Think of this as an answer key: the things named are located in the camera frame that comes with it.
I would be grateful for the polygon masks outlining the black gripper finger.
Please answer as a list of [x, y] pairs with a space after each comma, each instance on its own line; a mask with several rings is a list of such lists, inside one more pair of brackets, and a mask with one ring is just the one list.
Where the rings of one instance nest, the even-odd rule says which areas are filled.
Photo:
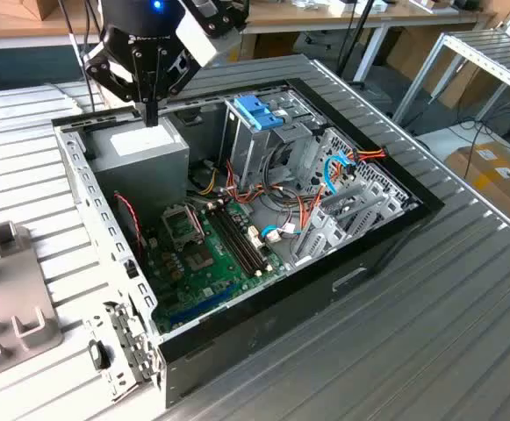
[[200, 66], [184, 48], [180, 53], [158, 48], [153, 98], [148, 103], [148, 126], [158, 125], [159, 103], [176, 96], [198, 72]]
[[110, 58], [104, 43], [99, 41], [91, 51], [83, 56], [83, 70], [94, 82], [110, 91], [123, 102], [133, 102], [145, 125], [148, 125], [148, 96], [143, 96], [140, 84], [133, 75], [130, 79], [115, 72], [116, 68], [126, 70]]

